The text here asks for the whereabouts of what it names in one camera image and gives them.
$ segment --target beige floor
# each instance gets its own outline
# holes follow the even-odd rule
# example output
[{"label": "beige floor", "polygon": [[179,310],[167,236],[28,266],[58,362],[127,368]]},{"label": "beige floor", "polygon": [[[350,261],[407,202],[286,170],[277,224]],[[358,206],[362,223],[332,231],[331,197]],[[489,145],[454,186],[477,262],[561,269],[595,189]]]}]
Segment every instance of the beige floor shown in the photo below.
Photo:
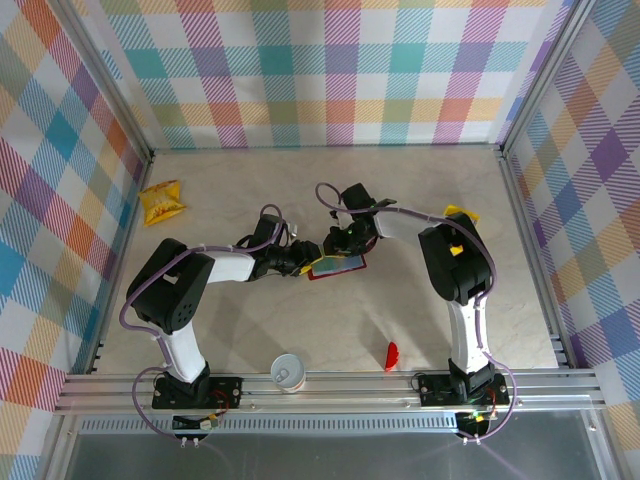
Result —
[{"label": "beige floor", "polygon": [[[488,302],[494,356],[515,368],[553,367],[555,358],[493,153],[486,149],[358,148],[220,151],[159,156],[150,185],[182,181],[184,213],[143,228],[138,218],[116,309],[158,243],[235,243],[255,227],[267,202],[298,224],[301,239],[322,241],[332,221],[314,186],[363,182],[376,199],[395,198],[424,212],[449,204],[481,215],[478,226],[500,281]],[[400,349],[401,368],[445,368],[451,343],[446,306],[433,291],[422,255],[384,240],[368,268],[333,278],[271,276],[255,283],[221,283],[205,290],[194,319],[212,371],[266,372],[283,352],[310,370],[379,370],[387,344]],[[127,316],[137,319],[131,310]],[[149,336],[124,330],[114,314],[101,373],[134,373],[158,365]]]}]

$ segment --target yellow chip bag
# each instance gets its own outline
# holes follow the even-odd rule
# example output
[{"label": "yellow chip bag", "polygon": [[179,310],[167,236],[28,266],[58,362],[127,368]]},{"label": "yellow chip bag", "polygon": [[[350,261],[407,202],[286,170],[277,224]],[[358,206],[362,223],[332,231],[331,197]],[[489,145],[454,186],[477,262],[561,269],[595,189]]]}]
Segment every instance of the yellow chip bag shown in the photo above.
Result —
[{"label": "yellow chip bag", "polygon": [[180,182],[169,180],[149,187],[138,194],[144,207],[144,226],[173,217],[185,208],[180,200]]}]

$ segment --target plaid wall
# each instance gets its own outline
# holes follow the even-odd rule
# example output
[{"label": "plaid wall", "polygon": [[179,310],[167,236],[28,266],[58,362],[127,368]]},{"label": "plaid wall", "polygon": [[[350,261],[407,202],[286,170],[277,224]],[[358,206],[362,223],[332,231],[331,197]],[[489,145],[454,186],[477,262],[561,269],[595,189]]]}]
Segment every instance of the plaid wall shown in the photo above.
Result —
[{"label": "plaid wall", "polygon": [[142,162],[45,0],[0,0],[0,479],[87,360]]},{"label": "plaid wall", "polygon": [[514,148],[560,310],[640,478],[640,2],[601,0]]},{"label": "plaid wall", "polygon": [[509,132],[509,128],[511,128],[513,121],[518,115],[518,112],[520,111],[520,107],[522,106],[522,103],[524,102],[525,97],[529,93],[529,89],[531,88],[533,80],[536,78],[536,75],[538,74],[540,67],[542,66],[545,59],[547,58],[547,55],[551,51],[551,46],[553,45],[553,41],[558,35],[558,32],[560,31],[562,24],[566,20],[567,14],[569,13],[569,10],[571,10],[571,6],[573,5],[573,3],[574,3],[574,0],[563,0],[562,6],[558,10],[558,13],[556,13],[555,18],[553,19],[553,23],[551,24],[551,28],[547,32],[547,35],[544,37],[544,41],[540,46],[540,50],[538,51],[536,58],[531,64],[529,71],[527,72],[527,76],[525,77],[524,81],[520,85],[518,94],[516,95],[516,99],[514,100],[513,104],[511,105],[511,108],[509,109],[509,113],[507,114],[507,119],[503,123],[502,128],[500,129],[500,133],[498,134],[496,143],[498,144],[504,143],[504,139],[507,136],[507,133]]},{"label": "plaid wall", "polygon": [[512,81],[534,63],[527,49],[557,30],[540,22],[567,11],[562,0],[74,4],[150,143],[176,149],[494,141]]}]

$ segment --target cable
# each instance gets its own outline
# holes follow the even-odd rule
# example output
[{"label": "cable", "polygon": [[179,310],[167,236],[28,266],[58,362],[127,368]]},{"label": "cable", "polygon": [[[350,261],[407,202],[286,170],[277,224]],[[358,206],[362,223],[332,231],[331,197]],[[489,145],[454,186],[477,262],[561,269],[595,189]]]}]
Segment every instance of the cable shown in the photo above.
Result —
[{"label": "cable", "polygon": [[493,291],[493,288],[495,287],[496,282],[498,281],[498,275],[497,275],[497,272],[496,272],[496,264],[493,261],[493,258],[491,257],[491,254],[489,253],[489,251],[486,249],[486,247],[482,244],[482,242],[475,235],[471,234],[471,232],[469,230],[467,230],[462,225],[457,224],[456,222],[454,222],[453,220],[451,220],[449,218],[439,217],[439,216],[435,216],[435,215],[427,215],[426,213],[416,212],[416,211],[410,210],[408,208],[391,207],[391,206],[360,208],[360,209],[355,209],[355,210],[349,210],[347,208],[341,208],[341,207],[338,207],[336,205],[332,205],[329,202],[327,202],[324,198],[322,198],[322,195],[320,194],[320,188],[321,187],[327,187],[330,190],[332,190],[338,196],[338,202],[339,203],[342,203],[342,195],[340,194],[340,191],[336,187],[331,185],[330,183],[320,182],[320,183],[318,183],[316,185],[316,189],[315,189],[316,198],[318,199],[318,201],[322,205],[324,205],[325,207],[327,207],[330,210],[335,210],[336,212],[347,213],[349,215],[357,215],[357,214],[360,214],[360,213],[373,213],[373,212],[395,212],[395,213],[402,213],[404,215],[409,215],[411,217],[419,218],[419,219],[425,220],[427,222],[440,222],[440,223],[442,223],[444,225],[448,225],[448,226],[456,229],[458,232],[462,233],[480,251],[482,256],[487,261],[487,264],[489,265],[489,270],[491,271],[491,284],[489,285],[489,288],[487,288],[480,295],[476,296],[475,301],[474,301],[476,340],[478,342],[478,348],[480,348],[482,350],[482,353],[484,354],[485,357],[487,357],[487,360],[489,362],[493,363],[496,367],[501,368],[502,370],[507,372],[507,374],[511,378],[511,383],[513,384],[513,398],[512,398],[511,404],[509,405],[509,409],[507,410],[507,414],[505,415],[505,418],[492,431],[487,432],[482,437],[473,437],[473,436],[471,436],[471,435],[469,435],[469,434],[467,434],[465,432],[461,432],[461,433],[463,435],[465,435],[466,437],[472,438],[472,439],[476,439],[477,441],[480,441],[481,439],[484,439],[484,438],[489,438],[489,437],[495,435],[496,433],[498,433],[500,430],[502,430],[502,428],[505,426],[505,424],[507,423],[507,421],[511,418],[511,415],[513,414],[513,409],[514,409],[514,406],[516,404],[516,398],[518,396],[518,385],[517,385],[517,382],[516,382],[515,375],[513,374],[511,369],[509,367],[507,367],[505,364],[498,362],[495,358],[493,358],[491,356],[491,354],[489,354],[485,350],[485,346],[484,346],[484,344],[482,342],[482,336],[481,336],[481,333],[480,333],[480,326],[481,326],[480,325],[481,324],[480,304]]},{"label": "cable", "polygon": [[149,288],[149,286],[151,284],[153,284],[156,280],[161,278],[165,273],[167,273],[175,265],[180,263],[182,260],[187,258],[192,253],[200,253],[200,252],[251,253],[251,252],[256,252],[258,250],[262,250],[263,248],[265,248],[265,247],[271,245],[272,243],[274,243],[277,240],[278,235],[280,235],[280,232],[282,231],[282,227],[284,225],[284,218],[282,217],[282,211],[280,210],[280,208],[278,208],[277,205],[274,205],[272,203],[268,203],[267,205],[262,207],[262,209],[260,210],[260,216],[262,217],[262,214],[269,208],[273,208],[278,214],[278,228],[276,229],[274,234],[271,236],[271,238],[269,238],[269,240],[261,243],[258,246],[252,247],[252,248],[241,248],[241,247],[233,247],[233,246],[218,247],[218,246],[204,246],[204,245],[203,246],[199,246],[199,247],[194,247],[194,248],[188,248],[187,250],[182,252],[180,255],[177,255],[175,258],[173,258],[169,263],[167,263],[164,267],[162,267],[156,273],[151,275],[151,277],[149,277],[149,279],[147,279],[145,282],[143,282],[142,285],[140,285],[127,298],[127,300],[124,302],[124,305],[122,306],[122,309],[120,310],[120,315],[118,317],[118,319],[120,321],[120,325],[122,325],[122,327],[126,328],[127,330],[145,332],[145,333],[151,334],[153,336],[153,338],[158,342],[158,345],[159,345],[160,350],[162,352],[162,356],[164,357],[164,367],[148,367],[148,368],[145,368],[135,378],[135,380],[133,381],[133,385],[131,387],[131,398],[133,400],[133,406],[135,407],[136,411],[138,412],[138,415],[140,415],[140,418],[142,419],[142,421],[151,430],[153,430],[154,432],[156,432],[159,435],[165,436],[165,437],[170,438],[172,440],[178,440],[178,438],[175,437],[173,434],[170,434],[168,432],[164,432],[164,431],[160,430],[158,427],[156,427],[153,424],[153,422],[151,420],[149,420],[149,418],[143,412],[142,407],[140,406],[140,403],[138,402],[137,390],[136,389],[137,389],[138,383],[140,382],[140,380],[142,379],[142,377],[145,374],[147,374],[149,372],[159,372],[159,373],[167,372],[169,370],[169,368],[171,368],[171,366],[173,365],[173,360],[171,358],[171,354],[169,353],[169,349],[167,347],[167,344],[164,341],[164,338],[162,338],[162,336],[160,336],[160,334],[158,333],[157,330],[155,330],[153,328],[150,328],[150,327],[131,325],[130,323],[127,323],[127,320],[125,318],[127,310],[129,309],[129,307],[131,307],[131,305],[136,300],[136,298],[138,298],[142,292],[144,292],[147,288]]}]

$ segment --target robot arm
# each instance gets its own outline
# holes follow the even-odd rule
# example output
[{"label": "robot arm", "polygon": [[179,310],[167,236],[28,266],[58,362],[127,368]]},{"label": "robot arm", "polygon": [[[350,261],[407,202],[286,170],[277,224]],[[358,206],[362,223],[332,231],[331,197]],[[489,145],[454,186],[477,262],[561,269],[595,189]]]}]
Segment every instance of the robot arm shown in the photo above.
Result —
[{"label": "robot arm", "polygon": [[[349,210],[395,203],[388,199],[376,203],[362,184],[349,187],[340,197]],[[487,345],[486,298],[479,297],[489,288],[491,281],[487,259],[469,238],[439,221],[384,209],[355,214],[352,219],[353,223],[344,229],[332,227],[324,242],[325,252],[359,255],[368,251],[378,238],[397,238],[422,251],[431,284],[447,302],[449,311],[452,388],[458,392],[461,401],[466,401],[468,396],[493,380],[495,371],[478,345],[478,339],[485,349]],[[456,213],[448,219],[481,241],[475,225],[466,214]]]},{"label": "robot arm", "polygon": [[[376,203],[362,184],[356,184],[341,195],[344,205],[351,210],[385,207],[392,203]],[[479,240],[473,222],[464,213],[454,214],[449,220],[459,223]],[[353,222],[346,228],[332,227],[323,246],[326,255],[361,255],[373,248],[380,238],[398,238],[423,253],[429,278],[436,292],[447,301],[451,320],[453,349],[449,360],[452,389],[461,401],[466,401],[478,389],[493,380],[494,368],[478,346],[476,337],[476,308],[479,311],[479,332],[486,345],[485,301],[476,305],[490,282],[486,259],[469,239],[451,226],[401,215],[391,211],[374,211],[352,215]],[[248,247],[262,244],[272,237],[279,218],[262,214],[252,235],[239,245]],[[200,354],[191,319],[209,283],[222,281],[252,281],[273,270],[283,276],[297,276],[302,269],[322,258],[318,245],[296,240],[281,245],[278,238],[251,254],[238,252],[194,253],[151,284],[135,299],[132,306],[138,317],[153,323],[161,330],[172,360],[169,379],[174,387],[195,402],[206,395],[209,367]],[[130,296],[143,282],[177,255],[186,246],[166,239],[153,253],[132,282]]]}]

